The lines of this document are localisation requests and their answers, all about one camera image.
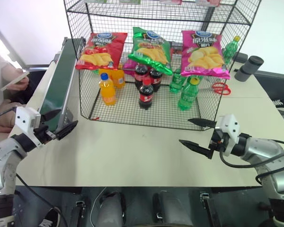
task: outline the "green conveyor belt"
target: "green conveyor belt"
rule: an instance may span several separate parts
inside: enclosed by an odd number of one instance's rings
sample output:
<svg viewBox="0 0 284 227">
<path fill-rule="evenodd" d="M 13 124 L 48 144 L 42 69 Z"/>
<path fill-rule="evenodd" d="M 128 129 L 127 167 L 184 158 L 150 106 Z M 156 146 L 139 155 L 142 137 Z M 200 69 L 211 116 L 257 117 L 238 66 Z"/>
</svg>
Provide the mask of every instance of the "green conveyor belt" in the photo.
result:
<svg viewBox="0 0 284 227">
<path fill-rule="evenodd" d="M 53 74 L 51 84 L 47 90 L 40 114 L 56 109 L 62 110 L 75 61 L 76 56 L 72 41 L 71 39 L 67 39 Z M 61 113 L 46 123 L 50 131 L 54 132 L 56 130 L 60 116 Z"/>
</svg>

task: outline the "khaki pants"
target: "khaki pants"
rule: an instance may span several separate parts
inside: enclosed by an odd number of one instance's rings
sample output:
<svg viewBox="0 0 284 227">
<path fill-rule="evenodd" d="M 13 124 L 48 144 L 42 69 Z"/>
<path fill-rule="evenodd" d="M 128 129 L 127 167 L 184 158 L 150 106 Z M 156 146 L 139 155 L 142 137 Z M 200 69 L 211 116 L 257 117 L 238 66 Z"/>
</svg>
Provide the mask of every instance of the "khaki pants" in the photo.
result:
<svg viewBox="0 0 284 227">
<path fill-rule="evenodd" d="M 6 111 L 15 106 L 24 106 L 20 103 L 11 103 L 10 100 L 4 100 L 3 103 L 0 105 L 0 113 Z M 15 112 L 10 111 L 3 116 L 0 117 L 0 126 L 13 128 L 15 125 Z M 6 139 L 9 136 L 9 133 L 1 133 L 0 132 L 0 141 Z"/>
</svg>

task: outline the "black cable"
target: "black cable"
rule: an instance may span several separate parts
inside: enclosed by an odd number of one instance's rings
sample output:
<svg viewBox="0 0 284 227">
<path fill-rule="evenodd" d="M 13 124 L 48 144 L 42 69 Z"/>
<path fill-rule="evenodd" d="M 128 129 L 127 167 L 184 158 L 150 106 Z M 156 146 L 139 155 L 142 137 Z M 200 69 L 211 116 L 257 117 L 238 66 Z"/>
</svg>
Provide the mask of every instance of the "black cable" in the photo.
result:
<svg viewBox="0 0 284 227">
<path fill-rule="evenodd" d="M 277 142 L 277 143 L 282 143 L 282 144 L 284 144 L 284 141 L 281 141 L 281 140 L 273 140 L 273 141 L 275 141 L 275 142 Z M 274 157 L 271 157 L 271 158 L 269 158 L 269 159 L 267 159 L 267 160 L 265 160 L 265 161 L 262 161 L 262 162 L 259 162 L 259 163 L 255 163 L 255 164 L 251 164 L 251 165 L 234 165 L 234 164 L 231 164 L 231 163 L 227 162 L 227 161 L 224 159 L 224 157 L 223 157 L 223 150 L 222 150 L 222 149 L 220 150 L 220 159 L 221 159 L 221 161 L 222 161 L 224 164 L 226 164 L 227 166 L 232 167 L 232 168 L 255 168 L 255 167 L 259 167 L 259 166 L 265 165 L 265 164 L 267 164 L 267 163 L 269 163 L 269 162 L 272 162 L 272 161 L 274 161 L 274 160 L 276 160 L 276 159 L 279 159 L 279 158 L 281 158 L 281 157 L 284 157 L 284 153 L 279 154 L 279 155 L 276 155 L 276 156 L 274 156 Z M 263 174 L 259 174 L 259 175 L 256 176 L 256 181 L 257 181 L 259 184 L 262 184 L 262 183 L 260 182 L 260 178 L 265 177 L 265 176 L 268 176 L 268 175 L 271 175 L 271 174 L 275 174 L 275 173 L 281 172 L 281 171 L 283 171 L 283 170 L 284 170 L 284 167 L 279 168 L 279 169 L 276 169 L 276 170 L 268 171 L 268 172 L 263 173 Z"/>
<path fill-rule="evenodd" d="M 10 108 L 10 109 L 8 109 L 8 110 L 6 110 L 6 111 L 3 111 L 2 113 L 0 113 L 0 117 L 1 117 L 2 115 L 4 115 L 4 114 L 10 112 L 10 111 L 16 111 L 16 108 L 17 108 L 17 107 L 12 107 L 12 108 Z"/>
<path fill-rule="evenodd" d="M 57 213 L 59 213 L 62 217 L 62 221 L 64 222 L 65 227 L 68 227 L 66 219 L 64 217 L 64 215 L 61 213 L 61 211 L 57 210 L 56 207 L 54 205 L 52 205 L 49 201 L 47 201 L 45 198 L 43 198 L 41 195 L 39 195 L 38 193 L 36 193 L 30 186 L 27 185 L 27 183 L 25 183 L 25 181 L 18 175 L 16 174 L 17 178 L 21 181 L 21 183 L 28 189 L 30 190 L 30 192 L 32 194 L 34 194 L 37 198 L 39 198 L 42 202 L 44 202 L 45 204 L 47 204 L 49 207 L 53 208 Z"/>
</svg>

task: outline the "red bottle cap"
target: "red bottle cap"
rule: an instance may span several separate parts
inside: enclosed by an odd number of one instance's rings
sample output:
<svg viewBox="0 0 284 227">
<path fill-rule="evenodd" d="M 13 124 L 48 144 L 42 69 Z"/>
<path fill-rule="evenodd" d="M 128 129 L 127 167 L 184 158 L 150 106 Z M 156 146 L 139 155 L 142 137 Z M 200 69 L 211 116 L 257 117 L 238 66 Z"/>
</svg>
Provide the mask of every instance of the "red bottle cap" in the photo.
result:
<svg viewBox="0 0 284 227">
<path fill-rule="evenodd" d="M 143 85 L 150 85 L 151 84 L 151 78 L 145 77 L 143 79 Z"/>
</svg>

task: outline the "green chip bag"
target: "green chip bag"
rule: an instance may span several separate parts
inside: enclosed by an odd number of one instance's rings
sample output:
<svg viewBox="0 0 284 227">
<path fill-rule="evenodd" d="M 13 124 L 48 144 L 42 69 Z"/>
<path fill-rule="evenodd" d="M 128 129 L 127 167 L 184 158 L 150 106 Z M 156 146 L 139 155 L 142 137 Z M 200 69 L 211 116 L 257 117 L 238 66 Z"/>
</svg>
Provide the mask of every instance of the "green chip bag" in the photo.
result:
<svg viewBox="0 0 284 227">
<path fill-rule="evenodd" d="M 149 65 L 159 72 L 172 75 L 170 44 L 153 31 L 133 27 L 133 50 L 128 58 Z"/>
</svg>

